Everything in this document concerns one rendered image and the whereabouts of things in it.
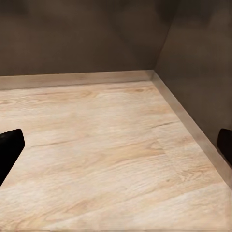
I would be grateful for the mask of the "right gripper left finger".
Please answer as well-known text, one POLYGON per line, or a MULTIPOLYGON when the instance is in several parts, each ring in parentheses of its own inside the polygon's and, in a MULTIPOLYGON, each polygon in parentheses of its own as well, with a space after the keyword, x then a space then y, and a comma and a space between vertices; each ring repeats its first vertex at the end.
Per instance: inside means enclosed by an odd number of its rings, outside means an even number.
POLYGON ((21 129, 0 134, 0 186, 25 147, 21 129))

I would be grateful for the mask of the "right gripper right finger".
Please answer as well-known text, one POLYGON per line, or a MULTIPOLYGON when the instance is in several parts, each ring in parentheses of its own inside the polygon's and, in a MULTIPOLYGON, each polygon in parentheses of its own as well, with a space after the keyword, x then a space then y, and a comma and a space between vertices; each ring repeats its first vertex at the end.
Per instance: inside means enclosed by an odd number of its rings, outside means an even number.
POLYGON ((232 167, 232 130, 222 128, 217 138, 217 147, 232 167))

